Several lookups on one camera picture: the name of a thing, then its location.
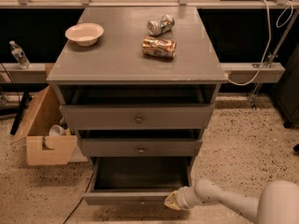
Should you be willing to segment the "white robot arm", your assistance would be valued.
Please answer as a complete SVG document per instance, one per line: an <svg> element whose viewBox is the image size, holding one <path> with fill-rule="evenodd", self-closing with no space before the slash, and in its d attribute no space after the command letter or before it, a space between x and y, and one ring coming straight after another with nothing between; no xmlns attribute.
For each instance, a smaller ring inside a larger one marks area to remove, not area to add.
<svg viewBox="0 0 299 224"><path fill-rule="evenodd" d="M253 224L299 224L299 186L290 181L269 183L259 198L222 189L208 179L174 190L164 204L175 210L220 203Z"/></svg>

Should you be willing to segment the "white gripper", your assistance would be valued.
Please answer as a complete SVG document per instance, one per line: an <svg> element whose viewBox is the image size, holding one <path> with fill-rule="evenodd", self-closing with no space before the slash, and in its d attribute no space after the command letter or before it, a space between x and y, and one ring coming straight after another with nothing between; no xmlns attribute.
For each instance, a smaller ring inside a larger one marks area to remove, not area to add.
<svg viewBox="0 0 299 224"><path fill-rule="evenodd" d="M174 190L164 200L164 205L174 210L188 210L195 206L197 196L194 187L182 187Z"/></svg>

